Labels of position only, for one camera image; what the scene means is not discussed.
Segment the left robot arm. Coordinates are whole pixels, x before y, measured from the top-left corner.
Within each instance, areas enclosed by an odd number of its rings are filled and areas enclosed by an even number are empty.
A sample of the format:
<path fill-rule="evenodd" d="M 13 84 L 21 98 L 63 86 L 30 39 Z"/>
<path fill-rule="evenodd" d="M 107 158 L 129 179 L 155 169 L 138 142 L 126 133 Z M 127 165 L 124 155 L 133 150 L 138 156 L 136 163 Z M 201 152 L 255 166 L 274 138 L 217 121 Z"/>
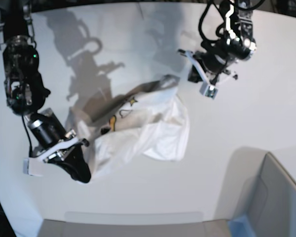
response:
<path fill-rule="evenodd" d="M 207 38 L 202 29 L 211 6 L 222 18 L 215 31 L 217 39 Z M 192 53 L 192 57 L 209 76 L 210 84 L 217 84 L 222 73 L 228 75 L 230 65 L 238 60 L 247 61 L 255 53 L 257 44 L 253 36 L 252 14 L 249 0 L 222 0 L 219 5 L 213 0 L 207 1 L 198 23 L 203 51 Z"/>

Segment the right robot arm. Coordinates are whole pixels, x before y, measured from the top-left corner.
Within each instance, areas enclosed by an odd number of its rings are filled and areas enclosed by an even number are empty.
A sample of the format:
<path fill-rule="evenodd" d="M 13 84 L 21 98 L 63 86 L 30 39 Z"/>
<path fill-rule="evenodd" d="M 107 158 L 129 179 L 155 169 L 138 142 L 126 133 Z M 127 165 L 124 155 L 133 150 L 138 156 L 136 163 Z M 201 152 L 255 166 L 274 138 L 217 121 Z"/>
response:
<path fill-rule="evenodd" d="M 26 134 L 33 134 L 40 150 L 24 159 L 24 172 L 35 162 L 53 164 L 81 183 L 89 183 L 91 172 L 83 157 L 82 147 L 87 139 L 65 130 L 51 108 L 41 109 L 50 95 L 38 71 L 39 54 L 28 0 L 0 0 L 0 50 L 4 65 L 6 104 L 20 116 Z"/>

